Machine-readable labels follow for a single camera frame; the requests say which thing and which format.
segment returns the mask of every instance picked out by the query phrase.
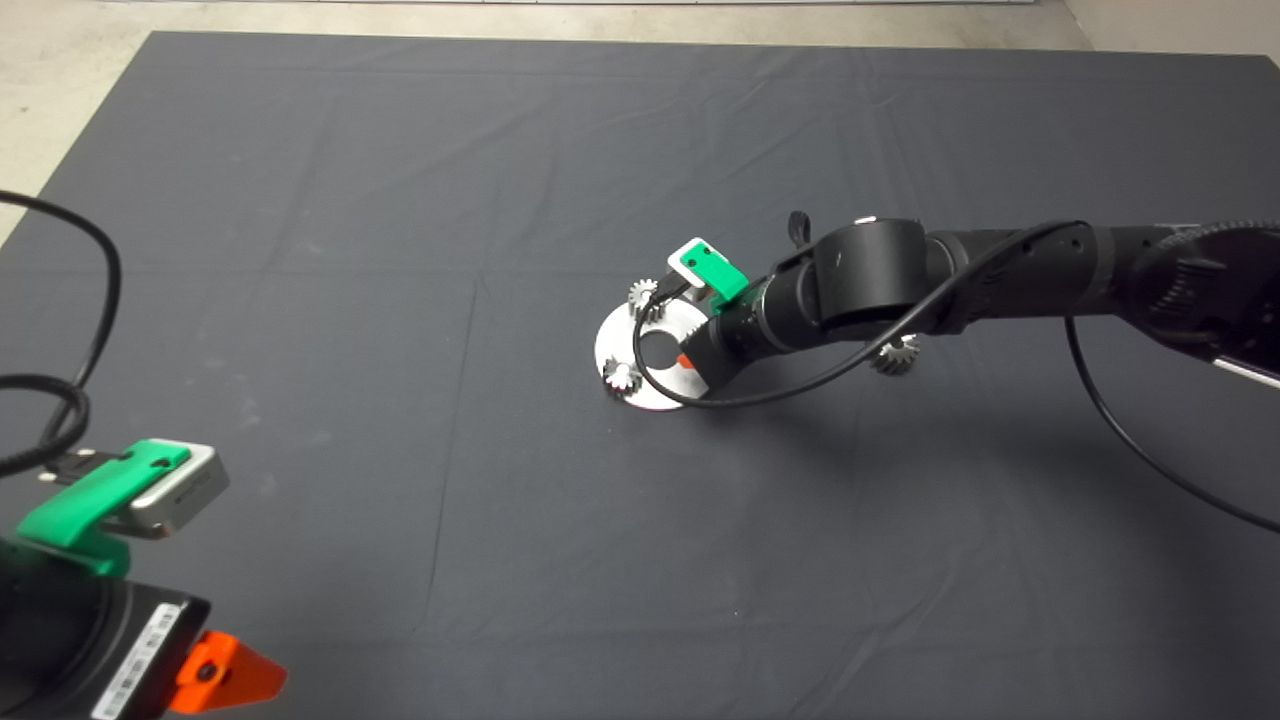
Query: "concrete floor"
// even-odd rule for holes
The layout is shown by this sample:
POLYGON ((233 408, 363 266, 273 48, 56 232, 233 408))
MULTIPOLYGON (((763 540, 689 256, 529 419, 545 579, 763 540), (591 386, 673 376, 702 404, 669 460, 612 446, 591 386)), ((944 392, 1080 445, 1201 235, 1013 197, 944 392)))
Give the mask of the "concrete floor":
MULTIPOLYGON (((36 193, 154 29, 763 45, 1266 53, 1275 0, 1041 0, 1033 5, 557 6, 0 0, 0 187, 36 193), (1215 9, 1248 6, 1245 28, 1215 9), (1144 18, 1156 17, 1152 42, 1144 18), (1203 28, 1216 32, 1206 33, 1203 28)), ((18 213, 0 208, 0 241, 18 213)))

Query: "metal gear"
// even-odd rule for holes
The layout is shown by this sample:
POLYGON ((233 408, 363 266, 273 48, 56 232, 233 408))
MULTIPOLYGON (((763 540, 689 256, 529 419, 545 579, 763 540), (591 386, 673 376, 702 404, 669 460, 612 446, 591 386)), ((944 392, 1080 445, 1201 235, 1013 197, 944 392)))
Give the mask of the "metal gear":
POLYGON ((884 375, 901 375, 911 369, 920 355, 920 343, 914 334, 905 334, 893 342, 881 346, 872 357, 872 368, 884 375))
MULTIPOLYGON (((632 318, 635 318, 641 310, 644 310, 644 306, 649 302, 649 299, 653 297, 653 293, 657 291, 658 291, 658 281, 650 281, 650 279, 636 281, 631 286, 631 288, 627 290, 627 307, 631 309, 632 318)), ((663 311, 662 305, 654 305, 653 309, 649 310, 649 316, 646 318, 646 320, 650 323, 654 320, 660 320, 662 311, 663 311)))
POLYGON ((620 400, 635 393, 644 382, 644 378, 635 369, 634 364, 620 363, 613 357, 604 361, 600 379, 604 382, 604 389, 620 400))

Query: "white circular plate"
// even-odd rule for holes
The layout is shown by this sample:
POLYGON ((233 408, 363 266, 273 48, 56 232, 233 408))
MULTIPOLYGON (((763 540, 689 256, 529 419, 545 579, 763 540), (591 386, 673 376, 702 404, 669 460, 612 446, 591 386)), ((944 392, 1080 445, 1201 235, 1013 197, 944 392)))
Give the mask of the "white circular plate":
MULTIPOLYGON (((680 342, 705 322, 707 315, 703 315, 703 311, 692 304, 684 300, 672 300, 663 307, 662 319, 645 323, 640 334, 646 336, 652 332, 663 332, 675 337, 676 342, 680 342)), ((595 372, 600 375, 602 380, 604 379, 604 361, 609 357, 613 357, 618 363, 635 364, 635 354, 631 352, 631 333, 634 329, 635 319, 631 318, 631 307, 626 302, 609 313, 609 316, 600 324, 600 331, 595 333, 595 372)), ((707 393, 707 383, 703 382, 703 377, 698 374, 698 370, 684 368, 678 363, 664 369, 650 366, 649 374, 653 375, 653 379, 662 383, 663 387, 680 395, 701 397, 707 393)), ((675 410, 684 407, 682 404, 654 389, 644 379, 640 380, 640 389, 625 396, 622 400, 645 410, 675 410)))

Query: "black cable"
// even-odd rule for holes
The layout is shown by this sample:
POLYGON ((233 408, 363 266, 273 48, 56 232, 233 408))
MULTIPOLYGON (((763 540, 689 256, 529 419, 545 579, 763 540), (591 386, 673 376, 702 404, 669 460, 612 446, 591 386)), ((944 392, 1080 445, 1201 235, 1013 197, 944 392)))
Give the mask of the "black cable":
POLYGON ((675 297, 676 295, 680 295, 680 292, 682 291, 677 290, 675 292, 662 293, 660 292, 662 288, 659 288, 659 292, 654 292, 649 297, 649 302, 645 305, 644 311, 636 315, 636 324, 631 332, 631 354, 636 359, 636 370, 639 370, 640 374, 644 377, 645 382, 653 386, 653 388, 657 389, 659 393, 669 397, 671 400, 675 400, 676 402, 687 405, 690 407, 704 407, 704 409, 748 407, 751 405, 762 405, 765 402, 774 402, 778 400, 795 397, 800 393, 809 392, 810 389, 814 389, 817 387, 822 387, 829 383, 831 380, 838 378, 840 375, 844 375, 845 373, 852 370, 858 365, 861 365, 867 360, 869 360, 872 356, 879 352, 881 346, 901 337, 904 329, 910 327, 916 320, 919 320, 922 315, 933 310, 937 305, 941 305, 943 301, 946 301, 947 296, 957 286, 968 282, 969 278, 974 277, 975 274, 987 270, 993 263, 1002 259, 1005 254, 1011 252, 1014 250, 1020 250, 1023 243, 1036 242, 1043 238, 1044 236, 1048 236, 1060 229, 1070 227, 1089 227, 1089 224, 1085 223, 1084 220, 1055 220, 1050 223, 1042 223, 1036 227, 1027 228, 1024 231, 1010 234, 1007 238, 1004 240, 1004 242, 996 245, 986 254, 975 259, 973 263, 965 265, 959 273, 951 275, 941 284, 938 284, 938 287, 933 288, 933 292, 927 295, 924 300, 916 302, 910 310, 908 310, 901 318, 899 318, 892 325, 890 325, 888 329, 882 332, 879 337, 864 345, 858 352, 849 356, 838 365, 835 365, 829 370, 819 373, 797 386, 773 392, 749 395, 745 397, 731 397, 726 400, 703 400, 700 397, 687 397, 667 388, 666 386, 663 386, 662 383, 659 383, 653 378, 653 373, 649 372, 649 368, 644 363, 644 357, 640 355, 640 333, 644 325, 643 318, 649 316, 649 311, 653 310, 654 305, 659 302, 666 302, 672 297, 675 297))
MULTIPOLYGON (((76 370, 76 374, 72 377, 72 380, 69 383, 74 386, 77 389, 83 391, 84 383, 88 382, 90 375, 93 374, 93 368, 97 366, 97 361, 102 356, 102 350, 106 347, 106 341, 111 337, 111 328, 115 325, 115 314, 120 307, 120 284, 123 277, 123 272, 120 269, 120 254, 119 251, 116 251, 115 243, 111 242, 111 238, 108 237, 105 232, 102 232, 102 228, 95 225, 84 217, 73 213, 67 208, 63 208, 61 205, 56 205, 54 202, 49 202, 47 200, 41 200, 38 197, 31 197, 18 192, 10 192, 8 190, 0 190, 0 204, 18 205, 28 210, 35 210, 37 213, 42 213, 51 218, 63 220, 64 223, 68 223, 83 231, 86 234, 90 236, 90 238, 93 240, 93 242, 102 251, 102 256, 106 259, 106 297, 102 300, 102 311, 99 315, 97 328, 93 331, 93 337, 90 341, 88 352, 84 355, 84 360, 81 361, 79 369, 76 370)), ((9 375, 9 377, 31 378, 35 375, 9 375)), ((59 395, 58 392, 54 392, 47 388, 37 392, 51 392, 54 395, 59 395)), ((40 436, 40 443, 36 446, 36 448, 32 450, 58 445, 63 439, 65 439, 65 437, 72 434, 70 430, 60 434, 63 424, 67 421, 68 414, 83 418, 83 423, 87 427, 88 398, 84 396, 84 393, 79 392, 78 395, 74 396, 59 395, 59 397, 61 397, 63 401, 59 404, 58 409, 54 410, 54 415, 49 419, 49 423, 45 425, 45 430, 40 436)), ((81 428, 79 434, 83 434, 83 432, 84 428, 81 428)), ((76 442, 77 439, 79 439, 79 436, 76 436, 76 438, 73 438, 72 442, 76 442)), ((12 474, 12 471, 0 473, 0 475, 5 474, 12 474)))
POLYGON ((1071 348, 1071 360, 1075 363, 1075 372, 1080 375, 1080 382, 1084 383, 1084 392, 1089 395, 1089 400, 1093 401, 1093 406, 1097 407, 1098 414, 1102 415, 1102 420, 1111 428, 1121 442, 1124 442, 1129 450, 1134 451, 1138 457, 1142 457, 1147 465, 1151 465, 1157 473, 1165 477, 1169 482, 1174 483, 1179 488, 1187 491, 1197 500, 1207 502, 1208 505, 1226 512, 1228 515, 1244 520, 1245 523, 1253 525, 1254 528, 1261 528, 1263 530, 1270 530, 1272 533, 1280 533, 1280 523, 1270 520, 1261 515, 1254 515, 1243 507, 1231 505, 1230 502, 1217 497, 1216 495, 1208 492, 1207 489, 1197 486, 1196 483, 1188 480, 1183 475, 1178 474, 1170 466, 1165 465, 1160 460, 1152 457, 1138 441, 1133 439, 1133 436, 1116 420, 1116 416, 1111 413, 1106 401, 1102 400, 1102 393, 1098 392, 1098 386, 1093 383, 1093 375, 1089 373, 1088 363, 1084 360, 1084 352, 1080 350, 1080 338, 1075 332, 1075 318, 1066 318, 1066 345, 1071 348))
POLYGON ((88 396, 74 384, 51 375, 13 374, 0 375, 0 391, 28 389, 60 397, 63 406, 68 407, 72 421, 65 429, 49 438, 40 438, 35 447, 28 447, 0 457, 0 478, 24 473, 51 462, 72 448, 84 430, 88 429, 88 396))

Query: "gray fabric mat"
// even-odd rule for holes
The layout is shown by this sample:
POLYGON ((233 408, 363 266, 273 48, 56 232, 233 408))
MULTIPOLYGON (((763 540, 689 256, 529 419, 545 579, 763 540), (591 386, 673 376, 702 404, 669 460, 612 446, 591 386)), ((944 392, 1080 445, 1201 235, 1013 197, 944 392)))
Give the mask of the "gray fabric mat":
MULTIPOLYGON (((155 35, 45 193, 127 266, 87 443, 209 442, 232 473, 134 577, 289 666, 236 717, 1272 715, 1280 538, 1124 450, 1060 323, 731 414, 608 401, 591 342, 694 234, 763 272, 792 209, 815 232, 1280 215, 1277 81, 1261 58, 155 35)), ((0 370, 70 372, 101 282, 28 218, 0 370)), ((1280 397, 1082 332, 1139 437, 1280 516, 1280 397)), ((47 406, 5 402, 17 447, 47 406)), ((5 527, 35 486, 6 483, 5 527)))

